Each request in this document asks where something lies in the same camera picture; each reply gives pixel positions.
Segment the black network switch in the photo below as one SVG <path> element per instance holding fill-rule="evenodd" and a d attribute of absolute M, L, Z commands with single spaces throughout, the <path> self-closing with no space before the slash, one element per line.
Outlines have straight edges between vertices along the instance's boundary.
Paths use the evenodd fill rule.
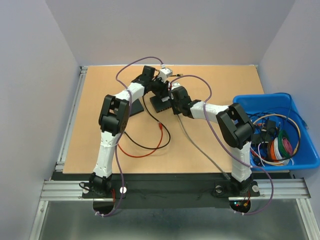
<path fill-rule="evenodd" d="M 152 96 L 149 100 L 156 113 L 163 112 L 172 107 L 169 97 L 160 98 L 158 96 Z"/>

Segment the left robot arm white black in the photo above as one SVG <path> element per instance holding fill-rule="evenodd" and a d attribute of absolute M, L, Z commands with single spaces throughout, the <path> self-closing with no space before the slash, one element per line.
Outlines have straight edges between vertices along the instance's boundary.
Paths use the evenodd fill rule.
<path fill-rule="evenodd" d="M 148 92 L 162 95 L 168 91 L 168 78 L 172 76 L 170 68 L 161 65 L 161 69 L 145 65 L 142 73 L 125 90 L 104 97 L 98 124 L 100 126 L 100 146 L 98 157 L 88 188 L 100 197 L 111 193 L 112 165 L 116 146 L 124 133 L 131 113 L 131 105 Z"/>

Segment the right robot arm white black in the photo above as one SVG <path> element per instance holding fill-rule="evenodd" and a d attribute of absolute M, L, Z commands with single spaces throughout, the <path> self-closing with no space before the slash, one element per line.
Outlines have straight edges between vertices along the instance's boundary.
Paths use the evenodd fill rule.
<path fill-rule="evenodd" d="M 214 136 L 222 148 L 232 158 L 230 189 L 235 195 L 242 195 L 253 182 L 250 144 L 255 127 L 239 103 L 215 105 L 202 100 L 191 100 L 188 91 L 181 85 L 168 91 L 169 101 L 175 115 L 182 114 L 191 119 L 206 120 L 213 131 L 211 123 L 217 123 L 227 149 L 217 133 Z"/>

